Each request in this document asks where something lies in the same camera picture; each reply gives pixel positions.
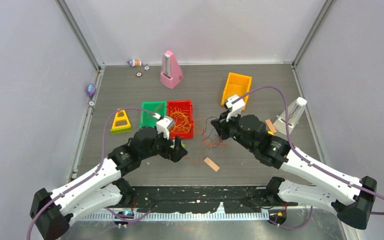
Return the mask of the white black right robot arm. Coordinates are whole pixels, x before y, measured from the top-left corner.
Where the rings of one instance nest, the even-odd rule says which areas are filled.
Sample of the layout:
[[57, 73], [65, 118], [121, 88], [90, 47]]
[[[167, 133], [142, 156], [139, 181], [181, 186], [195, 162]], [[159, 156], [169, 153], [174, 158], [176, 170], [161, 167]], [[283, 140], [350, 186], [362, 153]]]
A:
[[254, 155], [260, 163], [292, 173], [311, 186], [273, 177], [266, 186], [265, 198], [271, 205], [294, 202], [323, 209], [355, 229], [368, 226], [377, 181], [347, 175], [315, 160], [281, 137], [269, 134], [255, 115], [237, 115], [227, 120], [223, 112], [211, 125], [222, 140], [229, 138]]

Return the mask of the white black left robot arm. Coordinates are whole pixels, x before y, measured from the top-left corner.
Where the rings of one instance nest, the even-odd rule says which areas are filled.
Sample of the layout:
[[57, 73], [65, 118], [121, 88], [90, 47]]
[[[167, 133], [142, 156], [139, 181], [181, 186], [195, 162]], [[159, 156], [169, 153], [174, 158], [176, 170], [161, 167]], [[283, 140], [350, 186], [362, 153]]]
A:
[[43, 239], [56, 240], [89, 214], [118, 204], [128, 207], [135, 192], [123, 178], [125, 175], [148, 158], [159, 155], [176, 163], [187, 154], [179, 136], [171, 139], [155, 128], [140, 128], [85, 174], [51, 191], [38, 190], [31, 204], [26, 239], [31, 238], [36, 227]]

